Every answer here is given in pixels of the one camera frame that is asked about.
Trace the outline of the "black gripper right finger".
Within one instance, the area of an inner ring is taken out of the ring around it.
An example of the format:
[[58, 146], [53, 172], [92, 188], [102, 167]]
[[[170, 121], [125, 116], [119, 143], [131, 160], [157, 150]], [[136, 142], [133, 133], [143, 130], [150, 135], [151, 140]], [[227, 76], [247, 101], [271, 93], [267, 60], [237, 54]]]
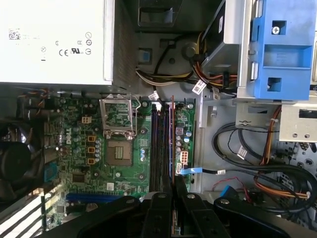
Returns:
[[189, 193], [184, 178], [174, 178], [178, 221], [182, 231], [199, 238], [290, 238], [291, 226], [272, 214], [241, 200], [224, 196], [210, 204]]

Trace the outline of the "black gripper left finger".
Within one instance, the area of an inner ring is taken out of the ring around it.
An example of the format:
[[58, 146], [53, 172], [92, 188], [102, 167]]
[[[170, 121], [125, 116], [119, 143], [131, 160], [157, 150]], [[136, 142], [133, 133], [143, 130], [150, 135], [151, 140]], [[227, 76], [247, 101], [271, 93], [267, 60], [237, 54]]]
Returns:
[[77, 217], [51, 231], [49, 238], [169, 238], [172, 185], [161, 177], [161, 191], [142, 202], [125, 196]]

